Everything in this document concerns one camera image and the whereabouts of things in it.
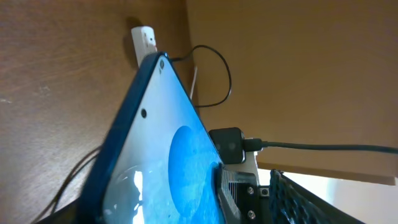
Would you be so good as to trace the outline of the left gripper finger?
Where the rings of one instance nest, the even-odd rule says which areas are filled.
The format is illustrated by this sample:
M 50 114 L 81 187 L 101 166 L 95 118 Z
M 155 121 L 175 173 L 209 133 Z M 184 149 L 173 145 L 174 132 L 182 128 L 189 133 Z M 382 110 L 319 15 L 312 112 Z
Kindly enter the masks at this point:
M 269 210 L 274 223 L 361 223 L 360 220 L 330 205 L 276 169 L 271 170 L 269 193 Z

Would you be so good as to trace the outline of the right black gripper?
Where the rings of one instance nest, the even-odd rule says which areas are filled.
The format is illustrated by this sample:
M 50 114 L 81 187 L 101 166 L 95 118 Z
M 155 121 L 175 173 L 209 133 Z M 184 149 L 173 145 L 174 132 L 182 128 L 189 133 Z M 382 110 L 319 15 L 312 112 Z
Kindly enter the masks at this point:
M 215 175 L 216 193 L 227 224 L 268 224 L 269 186 L 259 185 L 248 172 L 228 170 L 219 164 Z

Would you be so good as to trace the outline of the blue Galaxy smartphone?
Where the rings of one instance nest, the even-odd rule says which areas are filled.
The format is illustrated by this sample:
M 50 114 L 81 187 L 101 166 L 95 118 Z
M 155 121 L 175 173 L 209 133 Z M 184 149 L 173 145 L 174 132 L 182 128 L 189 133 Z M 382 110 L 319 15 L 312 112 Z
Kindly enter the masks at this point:
M 165 53 L 148 55 L 83 186 L 77 223 L 223 223 L 220 157 Z

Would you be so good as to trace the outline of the white power strip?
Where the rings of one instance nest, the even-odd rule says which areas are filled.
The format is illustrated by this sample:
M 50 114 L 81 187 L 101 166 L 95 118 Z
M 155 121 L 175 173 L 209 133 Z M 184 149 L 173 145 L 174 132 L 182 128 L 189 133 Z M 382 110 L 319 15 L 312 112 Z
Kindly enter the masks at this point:
M 137 64 L 140 67 L 145 56 L 157 52 L 155 33 L 152 27 L 139 26 L 131 29 L 131 35 Z

